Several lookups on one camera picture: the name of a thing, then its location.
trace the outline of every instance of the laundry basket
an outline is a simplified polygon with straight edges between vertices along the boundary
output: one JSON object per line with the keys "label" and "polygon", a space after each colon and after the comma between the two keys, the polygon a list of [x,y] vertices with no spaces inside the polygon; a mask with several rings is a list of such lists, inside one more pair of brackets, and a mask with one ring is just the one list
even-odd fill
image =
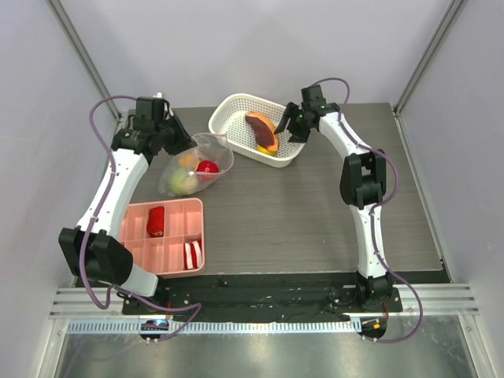
{"label": "laundry basket", "polygon": [[250,94],[238,93],[226,98],[213,112],[208,127],[213,134],[225,134],[233,151],[275,168],[289,165],[301,152],[305,143],[290,143],[291,134],[285,131],[278,135],[279,149],[275,156],[257,151],[252,127],[245,122],[245,114],[258,112],[267,116],[278,126],[285,106],[278,105]]}

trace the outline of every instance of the wall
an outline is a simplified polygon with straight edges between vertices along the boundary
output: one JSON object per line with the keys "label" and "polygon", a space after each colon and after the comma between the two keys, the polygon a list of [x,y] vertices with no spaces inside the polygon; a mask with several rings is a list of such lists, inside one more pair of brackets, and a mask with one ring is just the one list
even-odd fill
{"label": "wall", "polygon": [[[63,2],[111,93],[163,91],[174,106],[216,106],[238,92],[299,101],[325,76],[348,79],[352,102],[395,103],[450,3]],[[328,98],[344,97],[328,87]]]}
{"label": "wall", "polygon": [[503,19],[499,0],[468,2],[403,114],[448,266],[475,293],[495,362],[504,358]]}
{"label": "wall", "polygon": [[[72,277],[57,244],[86,209],[106,157],[87,123],[98,101],[45,2],[0,3],[0,366],[36,375],[56,288]],[[113,130],[105,112],[97,120]]]}

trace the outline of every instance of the green apple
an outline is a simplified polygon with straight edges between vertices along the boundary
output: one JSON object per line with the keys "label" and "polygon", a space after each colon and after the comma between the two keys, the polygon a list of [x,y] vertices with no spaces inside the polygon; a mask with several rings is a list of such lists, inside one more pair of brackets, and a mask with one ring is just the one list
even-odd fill
{"label": "green apple", "polygon": [[170,178],[170,187],[175,195],[191,195],[198,186],[198,178],[194,172],[177,169]]}

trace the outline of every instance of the gray table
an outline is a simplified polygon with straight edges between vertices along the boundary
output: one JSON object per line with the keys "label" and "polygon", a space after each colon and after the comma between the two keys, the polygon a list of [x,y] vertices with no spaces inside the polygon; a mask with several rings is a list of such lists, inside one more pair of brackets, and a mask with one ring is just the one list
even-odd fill
{"label": "gray table", "polygon": [[[178,114],[194,134],[208,131],[213,110],[179,109]],[[399,193],[382,216],[390,266],[399,271],[441,269],[390,106],[350,105],[346,117],[367,143],[391,156],[401,173]],[[158,194],[158,180],[169,159],[164,152],[154,159],[132,202],[168,199]],[[236,154],[233,169],[196,195],[204,204],[206,273],[355,271],[354,222],[339,196],[342,166],[317,132],[283,169]],[[387,173],[392,188],[391,170]]]}

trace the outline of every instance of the plastic bag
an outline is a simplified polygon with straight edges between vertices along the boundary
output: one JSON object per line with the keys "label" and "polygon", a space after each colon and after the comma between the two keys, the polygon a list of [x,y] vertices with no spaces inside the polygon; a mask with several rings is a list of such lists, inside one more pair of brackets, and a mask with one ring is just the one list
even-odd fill
{"label": "plastic bag", "polygon": [[172,157],[159,179],[161,195],[192,195],[215,183],[233,165],[234,156],[225,135],[193,135],[196,147]]}

